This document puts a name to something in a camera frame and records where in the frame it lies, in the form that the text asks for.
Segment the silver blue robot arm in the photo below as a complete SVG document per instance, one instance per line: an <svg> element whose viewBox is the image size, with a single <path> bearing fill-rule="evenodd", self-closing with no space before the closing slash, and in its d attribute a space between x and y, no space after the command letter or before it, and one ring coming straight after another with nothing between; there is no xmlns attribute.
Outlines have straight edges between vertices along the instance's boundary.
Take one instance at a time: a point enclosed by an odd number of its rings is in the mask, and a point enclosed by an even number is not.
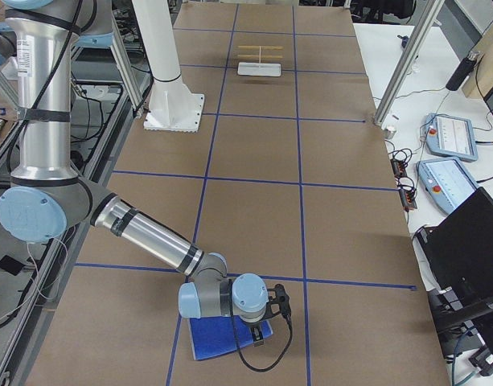
<svg viewBox="0 0 493 386"><path fill-rule="evenodd" d="M44 243L87 222L152 253L186 275L179 290L184 318L210 318L204 334L224 337L216 321L246 326L254 343L271 315L264 281L246 273L228 277L225 259L206 253L105 187L78 174L71 151L72 45L112 30L108 1L9 1L6 22L16 34L19 165L0 197L0 224L15 238Z"/></svg>

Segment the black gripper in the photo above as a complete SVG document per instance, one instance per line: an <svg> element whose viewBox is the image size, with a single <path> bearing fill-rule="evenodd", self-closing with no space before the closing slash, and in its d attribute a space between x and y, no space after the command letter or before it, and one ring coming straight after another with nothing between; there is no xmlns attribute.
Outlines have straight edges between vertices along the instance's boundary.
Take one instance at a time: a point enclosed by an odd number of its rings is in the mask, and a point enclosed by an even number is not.
<svg viewBox="0 0 493 386"><path fill-rule="evenodd" d="M249 328L252 335L253 345L262 346L264 344L264 333L262 330L262 321L246 322L245 325Z"/></svg>

